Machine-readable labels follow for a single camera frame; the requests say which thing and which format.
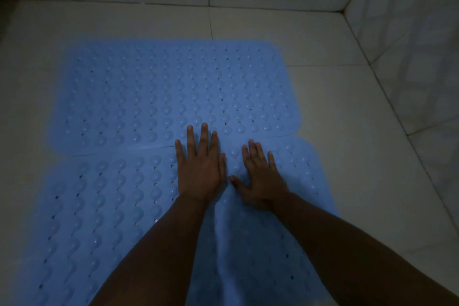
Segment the person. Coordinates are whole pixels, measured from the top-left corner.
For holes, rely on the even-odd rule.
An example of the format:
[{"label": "person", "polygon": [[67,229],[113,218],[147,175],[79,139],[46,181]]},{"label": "person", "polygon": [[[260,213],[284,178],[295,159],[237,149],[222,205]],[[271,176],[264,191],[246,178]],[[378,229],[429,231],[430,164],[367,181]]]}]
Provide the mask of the person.
[{"label": "person", "polygon": [[[186,159],[175,141],[180,195],[118,264],[91,306],[184,305],[206,208],[226,182],[217,133],[208,146],[203,123],[196,147],[187,127]],[[245,203],[270,210],[296,238],[322,283],[341,305],[459,305],[459,298],[359,228],[289,192],[272,152],[260,143],[242,147],[250,186],[229,181]]]}]

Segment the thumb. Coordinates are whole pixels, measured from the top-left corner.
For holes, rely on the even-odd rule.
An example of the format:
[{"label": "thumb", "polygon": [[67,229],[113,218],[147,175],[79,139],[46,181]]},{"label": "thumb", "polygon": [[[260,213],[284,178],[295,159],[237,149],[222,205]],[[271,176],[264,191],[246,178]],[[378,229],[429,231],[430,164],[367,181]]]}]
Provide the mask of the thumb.
[{"label": "thumb", "polygon": [[240,179],[237,176],[230,176],[229,181],[233,184],[233,186],[237,189],[237,191],[241,192],[242,194],[246,194],[249,191],[249,188],[245,186],[245,184],[240,181]]}]

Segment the non-slip mat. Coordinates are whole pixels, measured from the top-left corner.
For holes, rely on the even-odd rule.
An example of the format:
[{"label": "non-slip mat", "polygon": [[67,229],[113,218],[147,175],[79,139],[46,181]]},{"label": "non-slip mat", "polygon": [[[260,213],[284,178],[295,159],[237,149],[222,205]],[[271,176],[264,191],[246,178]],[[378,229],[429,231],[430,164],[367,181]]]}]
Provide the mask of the non-slip mat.
[{"label": "non-slip mat", "polygon": [[106,41],[68,56],[50,143],[65,154],[173,146],[207,122],[222,140],[293,134],[281,53],[260,41]]},{"label": "non-slip mat", "polygon": [[[336,214],[311,146],[260,139],[290,190]],[[246,180],[244,139],[221,143],[228,175]],[[36,207],[23,305],[88,304],[108,275],[178,196],[174,148],[76,156],[50,172]],[[200,232],[188,305],[291,305],[326,293],[295,239],[270,213],[242,204],[229,185]]]}]

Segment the floor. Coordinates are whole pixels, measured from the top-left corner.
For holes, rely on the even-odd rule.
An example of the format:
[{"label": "floor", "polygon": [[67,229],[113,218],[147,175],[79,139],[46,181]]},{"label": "floor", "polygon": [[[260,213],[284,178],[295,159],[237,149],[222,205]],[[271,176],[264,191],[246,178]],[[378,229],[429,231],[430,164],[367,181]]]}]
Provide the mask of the floor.
[{"label": "floor", "polygon": [[342,218],[459,294],[459,239],[346,20],[338,13],[22,1],[0,13],[0,299],[10,293],[40,179],[66,45],[81,37],[264,39],[288,67],[302,126]]}]

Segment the person's left hand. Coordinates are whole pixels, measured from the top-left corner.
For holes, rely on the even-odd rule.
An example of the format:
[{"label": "person's left hand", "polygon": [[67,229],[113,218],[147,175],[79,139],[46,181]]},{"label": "person's left hand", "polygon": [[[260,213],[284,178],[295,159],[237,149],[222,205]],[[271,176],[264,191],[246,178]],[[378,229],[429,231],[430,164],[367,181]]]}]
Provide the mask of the person's left hand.
[{"label": "person's left hand", "polygon": [[193,199],[203,201],[208,205],[217,195],[219,188],[226,181],[225,154],[219,156],[217,132],[212,133],[208,148],[208,126],[201,126],[201,139],[196,153],[196,143],[193,127],[186,130],[188,159],[185,159],[182,144],[175,141],[177,165],[179,174],[179,193]]}]

